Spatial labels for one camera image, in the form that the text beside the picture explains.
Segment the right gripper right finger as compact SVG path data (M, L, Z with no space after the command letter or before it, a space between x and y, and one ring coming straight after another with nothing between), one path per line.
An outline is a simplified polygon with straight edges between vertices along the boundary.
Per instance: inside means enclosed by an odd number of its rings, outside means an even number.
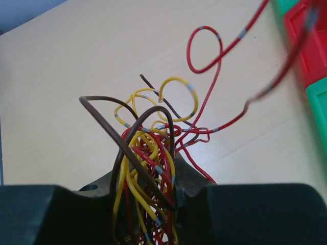
M326 204L301 183L217 185L175 156L179 244L326 244Z

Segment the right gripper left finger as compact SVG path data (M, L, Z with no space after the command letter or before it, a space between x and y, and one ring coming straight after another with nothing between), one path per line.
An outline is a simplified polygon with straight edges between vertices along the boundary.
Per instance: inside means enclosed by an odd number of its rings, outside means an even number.
M112 171L78 191L58 185L1 186L1 244L114 244Z

